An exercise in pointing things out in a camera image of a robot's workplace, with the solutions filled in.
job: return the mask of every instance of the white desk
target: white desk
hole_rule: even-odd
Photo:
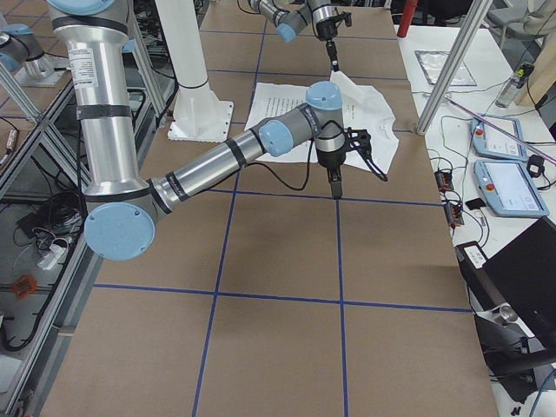
[[[427,83],[427,79],[424,77],[414,52],[416,50],[450,50],[457,33],[458,29],[455,28],[412,26],[407,37],[399,40],[412,91],[428,92],[432,90],[432,86]],[[467,52],[464,62],[478,85],[476,87],[451,87],[451,91],[473,91],[467,94],[453,93],[452,98],[457,103],[475,112],[485,112],[498,95],[503,84],[487,91],[474,90],[487,89],[495,84],[503,83],[512,74],[512,69],[506,62],[506,59],[488,30],[479,30]],[[414,101],[417,111],[421,112],[427,99],[422,94],[414,94]],[[508,116],[523,113],[530,109],[531,108],[516,107],[515,105],[510,106],[508,109],[500,109],[492,105],[488,113],[491,115]],[[427,147],[429,149],[434,149],[434,151],[438,152],[442,157],[452,161],[454,167],[462,166],[465,160],[461,156],[457,156],[455,153],[446,149],[442,144],[440,119],[443,116],[469,118],[467,113],[456,109],[453,105],[448,103],[442,104],[426,134]],[[516,118],[520,120],[526,141],[550,142],[553,140],[546,125],[537,112],[516,116]],[[463,155],[467,155],[470,145],[470,123],[447,118],[444,121],[444,132],[446,145],[459,151]],[[556,146],[542,146],[541,148],[547,154],[556,156]],[[434,151],[430,153],[431,157],[436,156]],[[479,158],[474,154],[473,148],[471,148],[471,152],[469,152],[468,159],[469,165],[467,167],[465,181],[464,169],[456,169],[453,172],[454,187],[460,194],[463,194],[464,201],[480,196],[473,174],[473,162]],[[556,177],[556,167],[549,162],[546,162],[545,166],[546,176],[552,181]],[[535,180],[535,182],[538,186],[545,185],[542,178]],[[556,187],[541,193],[541,196],[551,211],[549,217],[551,220],[556,221]],[[497,253],[515,236],[534,223],[534,219],[508,219],[496,217],[489,208],[484,208],[482,211],[486,215],[491,229],[490,237],[484,247],[485,253],[488,256]],[[479,225],[472,219],[469,219],[468,216],[464,217],[464,221],[466,225],[455,230],[453,235],[454,245],[479,239]],[[493,391],[496,396],[496,401],[498,402],[500,416],[508,416],[513,408],[519,405],[509,398],[506,391],[499,384],[493,384]],[[528,415],[530,407],[533,404],[534,396],[535,394],[532,394],[528,398],[525,406],[522,407],[521,415]],[[544,392],[534,417],[553,417],[554,410],[556,410],[556,392]]]

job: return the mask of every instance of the light blue cap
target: light blue cap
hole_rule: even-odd
[[[85,241],[101,257],[127,261],[142,254],[155,239],[155,224],[142,208],[108,202],[85,221]]]
[[[319,81],[309,87],[305,100],[319,110],[338,110],[342,106],[340,89],[330,81]]]
[[[136,48],[136,40],[129,39],[123,46],[122,46],[122,53],[129,54],[133,52]]]
[[[33,34],[31,28],[23,23],[14,23],[14,24],[9,24],[8,26],[4,26],[2,28],[2,32],[7,33],[8,35],[32,35]]]
[[[105,11],[115,0],[47,0],[49,4],[69,15],[92,16]]]
[[[2,63],[4,67],[6,67],[8,72],[14,72],[19,68],[19,62],[6,54],[0,54],[0,63]]]
[[[276,29],[278,30],[278,35],[280,35],[285,43],[290,43],[297,37],[294,28],[289,24],[280,23]]]
[[[272,156],[287,154],[294,148],[294,137],[288,126],[279,120],[271,120],[259,129],[262,146]]]

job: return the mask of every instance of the table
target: table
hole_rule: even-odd
[[[104,263],[42,416],[497,415],[389,13],[352,11],[341,65],[396,114],[390,182],[345,167],[337,202],[317,167],[299,194],[250,168],[179,207],[142,257]],[[328,77],[309,31],[283,45],[235,1],[211,4],[202,45],[231,134],[257,82]],[[212,146],[167,129],[144,177]]]
[[[455,28],[412,27],[407,38],[400,40],[401,53],[404,58],[404,63],[406,64],[412,91],[415,92],[414,101],[419,112],[424,108],[426,103],[426,98],[419,92],[430,91],[431,86],[428,85],[414,52],[416,50],[450,50],[453,40],[457,36],[457,32],[458,30]],[[531,111],[530,108],[516,107],[514,105],[510,106],[508,109],[500,109],[493,105],[493,101],[499,94],[505,80],[507,80],[513,71],[488,30],[478,31],[464,58],[464,62],[478,85],[476,87],[451,87],[450,91],[460,92],[452,93],[452,98],[457,103],[461,103],[478,113],[483,113],[488,110],[488,113],[492,115],[508,116],[527,112],[524,115],[516,116],[516,118],[520,120],[525,140],[528,142],[553,142],[553,138],[546,125],[534,110]],[[450,104],[442,104],[426,135],[427,146],[431,149],[430,156],[436,157],[438,153],[440,156],[451,160],[454,166],[462,166],[465,164],[463,158],[443,145],[440,132],[440,120],[443,116],[456,116],[464,119],[469,117],[468,114],[456,109]],[[470,131],[469,122],[452,118],[444,119],[446,145],[451,149],[459,151],[463,155],[467,155],[469,152]],[[541,149],[551,156],[556,156],[556,146],[542,146]],[[467,170],[467,175],[464,175],[463,169],[457,169],[453,172],[453,184],[456,190],[464,196],[464,201],[480,196],[480,192],[473,179],[472,165],[473,162],[479,158],[471,151],[469,152],[468,159],[470,165]],[[436,169],[437,161],[433,162],[433,166]],[[548,162],[545,166],[546,175],[552,181],[554,177],[556,177],[556,167]],[[545,184],[541,178],[535,180],[535,183],[538,186]],[[551,211],[549,218],[555,222],[556,193],[554,192],[554,188],[541,193],[541,196]],[[513,238],[534,222],[534,219],[496,217],[488,208],[482,211],[491,229],[490,238],[483,248],[486,255],[489,257],[504,248]],[[474,212],[474,214],[477,215],[477,217],[481,216],[481,214],[477,212]],[[479,226],[469,218],[469,215],[464,215],[464,220],[466,221],[466,225],[455,229],[453,235],[454,245],[479,239]],[[522,321],[519,321],[519,324],[532,335],[531,332],[526,329]],[[513,408],[516,407],[516,404],[511,401],[503,388],[498,384],[494,384],[493,388],[496,393],[500,415],[509,414]],[[528,409],[533,403],[532,397],[529,398],[522,413],[528,413]],[[550,415],[549,410],[554,410],[556,407],[556,393],[544,393],[543,397],[544,400],[540,403],[542,407],[539,407],[538,413],[539,415],[543,415],[543,410],[545,410],[544,412]]]

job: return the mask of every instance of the red cylinder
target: red cylinder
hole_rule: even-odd
[[[411,22],[414,20],[415,9],[419,0],[407,0],[406,7],[403,9],[400,27],[398,28],[398,37],[406,37]]]

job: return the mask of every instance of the white sticker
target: white sticker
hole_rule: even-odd
[[[70,50],[68,54],[74,88],[86,89],[88,87],[98,87],[93,50],[91,48],[82,48]]]
[[[464,250],[477,269],[483,268],[483,264],[487,260],[485,259],[485,256],[483,256],[483,254],[480,252],[479,248],[477,248],[476,246],[467,246],[466,248],[464,248]]]

